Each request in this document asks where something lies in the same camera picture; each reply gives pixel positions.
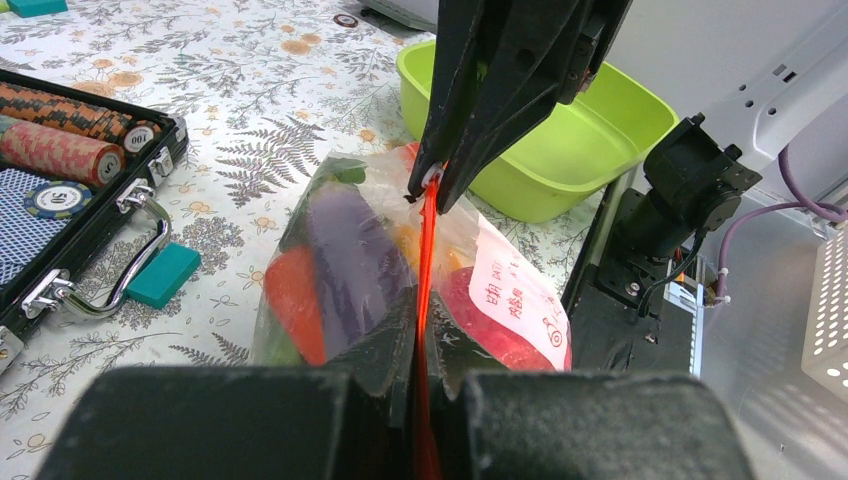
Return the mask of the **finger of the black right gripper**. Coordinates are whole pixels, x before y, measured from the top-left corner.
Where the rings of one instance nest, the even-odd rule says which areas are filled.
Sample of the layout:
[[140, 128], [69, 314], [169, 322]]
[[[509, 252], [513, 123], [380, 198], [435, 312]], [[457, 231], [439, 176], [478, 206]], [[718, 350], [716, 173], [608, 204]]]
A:
[[455, 202], [496, 157], [485, 138], [503, 95], [483, 92], [511, 13], [509, 1], [441, 1], [429, 109], [405, 199], [415, 202], [439, 179], [437, 200]]
[[[628, 1], [509, 2], [511, 13], [483, 83], [485, 94], [505, 97], [502, 106], [481, 109], [495, 115], [485, 138], [497, 157], [557, 105], [588, 89], [631, 7]], [[447, 213], [457, 201], [437, 200], [438, 212]]]

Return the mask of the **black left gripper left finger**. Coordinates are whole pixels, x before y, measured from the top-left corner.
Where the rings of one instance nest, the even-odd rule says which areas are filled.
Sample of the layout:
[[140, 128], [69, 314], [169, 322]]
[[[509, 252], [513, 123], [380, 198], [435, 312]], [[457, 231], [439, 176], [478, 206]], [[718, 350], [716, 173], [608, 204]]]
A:
[[67, 417], [40, 479], [408, 479], [417, 293], [320, 367], [122, 367]]

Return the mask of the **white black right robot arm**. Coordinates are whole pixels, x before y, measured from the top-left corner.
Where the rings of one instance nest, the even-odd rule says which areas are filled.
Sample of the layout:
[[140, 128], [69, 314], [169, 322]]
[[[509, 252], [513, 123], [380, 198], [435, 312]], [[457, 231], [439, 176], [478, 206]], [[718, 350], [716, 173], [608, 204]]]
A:
[[[598, 74], [626, 1], [443, 1], [428, 116], [408, 182], [445, 214], [494, 159], [572, 103]], [[759, 175], [720, 147], [704, 115], [683, 119], [649, 153], [650, 189], [617, 226], [622, 252], [651, 258], [702, 244]]]

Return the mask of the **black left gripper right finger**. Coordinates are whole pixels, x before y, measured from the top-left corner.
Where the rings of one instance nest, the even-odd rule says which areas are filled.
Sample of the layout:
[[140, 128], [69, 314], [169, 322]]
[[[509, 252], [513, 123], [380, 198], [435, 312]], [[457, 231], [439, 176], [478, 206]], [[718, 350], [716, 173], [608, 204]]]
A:
[[751, 479], [733, 422], [706, 385], [677, 374], [519, 372], [466, 366], [444, 300], [428, 349], [443, 479]]

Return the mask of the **orange toy carrot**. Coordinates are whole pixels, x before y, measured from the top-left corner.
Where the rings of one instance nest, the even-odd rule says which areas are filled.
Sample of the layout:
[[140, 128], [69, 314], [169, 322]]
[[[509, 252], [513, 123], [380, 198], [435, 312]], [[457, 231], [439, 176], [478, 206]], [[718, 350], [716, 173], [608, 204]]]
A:
[[272, 260], [264, 289], [275, 318], [272, 325], [282, 328], [307, 364], [323, 365], [327, 355], [311, 250], [303, 245], [291, 247]]

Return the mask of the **clear zip top bag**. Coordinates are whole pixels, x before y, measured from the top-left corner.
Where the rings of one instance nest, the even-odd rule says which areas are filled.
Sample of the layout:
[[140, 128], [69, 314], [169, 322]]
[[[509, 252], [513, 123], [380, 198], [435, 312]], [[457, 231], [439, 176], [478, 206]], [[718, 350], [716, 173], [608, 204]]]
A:
[[[406, 197], [417, 148], [330, 153], [298, 200], [265, 271], [250, 360], [330, 366], [373, 399], [374, 426], [336, 451], [360, 478], [412, 476], [413, 355], [421, 204]], [[431, 397], [471, 370], [568, 371], [568, 317], [553, 284], [468, 200], [437, 219], [431, 257]]]

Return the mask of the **white perforated metal box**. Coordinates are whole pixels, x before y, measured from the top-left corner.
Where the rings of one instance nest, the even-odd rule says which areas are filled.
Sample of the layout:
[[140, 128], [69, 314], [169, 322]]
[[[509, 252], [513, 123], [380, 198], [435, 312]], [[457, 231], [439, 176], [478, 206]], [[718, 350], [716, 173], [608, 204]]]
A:
[[847, 400], [847, 232], [817, 250], [801, 369]]

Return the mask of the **purple toy eggplant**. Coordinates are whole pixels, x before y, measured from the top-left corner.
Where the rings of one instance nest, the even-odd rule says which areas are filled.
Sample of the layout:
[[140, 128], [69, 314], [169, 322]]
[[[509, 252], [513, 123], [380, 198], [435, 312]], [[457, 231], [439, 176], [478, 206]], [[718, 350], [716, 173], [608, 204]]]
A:
[[325, 350], [331, 359], [380, 324], [415, 275], [354, 185], [328, 182], [318, 187], [306, 214]]

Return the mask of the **grey building baseplate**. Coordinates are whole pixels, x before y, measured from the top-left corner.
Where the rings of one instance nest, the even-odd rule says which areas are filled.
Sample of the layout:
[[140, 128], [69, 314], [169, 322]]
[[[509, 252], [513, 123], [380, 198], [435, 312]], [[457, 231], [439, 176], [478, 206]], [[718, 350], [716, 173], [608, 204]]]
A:
[[360, 0], [360, 3], [415, 30], [435, 33], [438, 0]]

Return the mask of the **black poker chip case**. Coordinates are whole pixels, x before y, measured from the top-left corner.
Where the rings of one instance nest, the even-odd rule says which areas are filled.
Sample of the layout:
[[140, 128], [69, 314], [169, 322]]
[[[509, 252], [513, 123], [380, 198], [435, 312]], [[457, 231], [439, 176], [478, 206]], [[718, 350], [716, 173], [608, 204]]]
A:
[[[45, 178], [26, 194], [34, 216], [68, 220], [1, 289], [1, 365], [8, 368], [49, 311], [88, 319], [113, 315], [133, 278], [173, 243], [159, 185], [188, 147], [183, 118], [38, 80], [1, 74], [1, 171]], [[102, 300], [86, 297], [78, 277], [139, 212], [154, 235], [131, 258]]]

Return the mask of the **green plastic tray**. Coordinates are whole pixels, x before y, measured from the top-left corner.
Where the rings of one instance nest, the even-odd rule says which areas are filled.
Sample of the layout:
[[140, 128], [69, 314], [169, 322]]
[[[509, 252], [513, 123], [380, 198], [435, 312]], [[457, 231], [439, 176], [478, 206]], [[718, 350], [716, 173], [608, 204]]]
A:
[[664, 100], [605, 62], [587, 92], [558, 105], [470, 190], [510, 218], [546, 222], [642, 162], [678, 122]]

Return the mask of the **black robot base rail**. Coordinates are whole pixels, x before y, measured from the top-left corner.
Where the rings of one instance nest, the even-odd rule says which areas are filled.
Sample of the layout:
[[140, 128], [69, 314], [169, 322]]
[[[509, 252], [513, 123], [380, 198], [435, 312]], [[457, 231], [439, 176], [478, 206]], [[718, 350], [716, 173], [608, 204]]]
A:
[[578, 372], [700, 374], [703, 312], [684, 292], [656, 292], [650, 313], [637, 306], [661, 271], [631, 270], [607, 253], [619, 208], [630, 211], [641, 194], [616, 180], [600, 204], [561, 297], [570, 319], [572, 368]]

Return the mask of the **red toy apple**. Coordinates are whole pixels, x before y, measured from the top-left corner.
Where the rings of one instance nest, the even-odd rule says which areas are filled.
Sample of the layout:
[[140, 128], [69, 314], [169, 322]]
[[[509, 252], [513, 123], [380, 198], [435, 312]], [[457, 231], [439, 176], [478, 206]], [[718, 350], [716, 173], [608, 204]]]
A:
[[572, 369], [570, 321], [551, 286], [515, 265], [469, 266], [438, 293], [458, 326], [510, 370]]

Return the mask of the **blue playing card deck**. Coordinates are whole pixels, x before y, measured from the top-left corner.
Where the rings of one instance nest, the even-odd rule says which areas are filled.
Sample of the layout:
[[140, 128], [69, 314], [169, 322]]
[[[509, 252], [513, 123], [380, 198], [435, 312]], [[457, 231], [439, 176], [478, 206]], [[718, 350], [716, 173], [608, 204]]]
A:
[[69, 223], [34, 216], [24, 200], [45, 178], [21, 170], [1, 171], [1, 289], [12, 281]]

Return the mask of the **loose poker chip on table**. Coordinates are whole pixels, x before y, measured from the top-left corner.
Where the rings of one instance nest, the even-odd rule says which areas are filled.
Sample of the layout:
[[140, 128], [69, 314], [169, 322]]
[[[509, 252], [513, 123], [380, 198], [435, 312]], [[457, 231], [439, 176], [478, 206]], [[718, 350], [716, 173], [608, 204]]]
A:
[[333, 21], [344, 28], [355, 28], [358, 26], [358, 19], [347, 14], [337, 14], [333, 17]]

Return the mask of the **teal toy block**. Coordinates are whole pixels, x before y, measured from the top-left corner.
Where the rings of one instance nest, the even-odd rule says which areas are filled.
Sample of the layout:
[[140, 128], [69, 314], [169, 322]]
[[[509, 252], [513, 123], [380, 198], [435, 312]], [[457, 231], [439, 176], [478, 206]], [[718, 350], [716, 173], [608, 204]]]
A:
[[21, 18], [32, 18], [66, 12], [65, 0], [6, 0], [9, 10]]

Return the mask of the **small teal block by case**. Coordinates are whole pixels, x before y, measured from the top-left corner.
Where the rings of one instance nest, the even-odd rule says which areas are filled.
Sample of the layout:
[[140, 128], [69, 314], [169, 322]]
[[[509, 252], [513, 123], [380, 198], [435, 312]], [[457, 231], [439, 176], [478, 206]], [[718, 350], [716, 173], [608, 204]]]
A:
[[143, 305], [163, 309], [200, 263], [198, 251], [170, 243], [133, 278], [127, 294]]

